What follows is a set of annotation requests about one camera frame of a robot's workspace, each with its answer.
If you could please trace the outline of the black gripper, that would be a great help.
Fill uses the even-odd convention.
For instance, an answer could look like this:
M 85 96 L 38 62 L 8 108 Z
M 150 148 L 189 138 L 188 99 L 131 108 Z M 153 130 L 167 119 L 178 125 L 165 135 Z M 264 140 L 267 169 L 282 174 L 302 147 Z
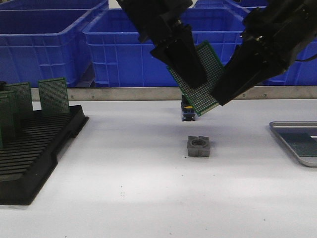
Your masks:
M 180 16 L 193 4 L 191 0 L 119 0 L 117 2 L 139 33 L 139 42 L 151 40 L 151 55 L 173 69 L 190 88 L 206 83 L 204 69 L 196 51 L 192 28 Z

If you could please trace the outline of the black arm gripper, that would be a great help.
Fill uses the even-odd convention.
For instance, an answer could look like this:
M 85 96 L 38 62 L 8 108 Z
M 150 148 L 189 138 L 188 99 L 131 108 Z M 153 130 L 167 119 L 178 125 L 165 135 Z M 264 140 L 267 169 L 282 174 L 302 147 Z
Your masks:
M 256 84 L 284 73 L 317 36 L 315 0 L 270 0 L 244 19 L 243 43 L 211 90 L 225 105 Z

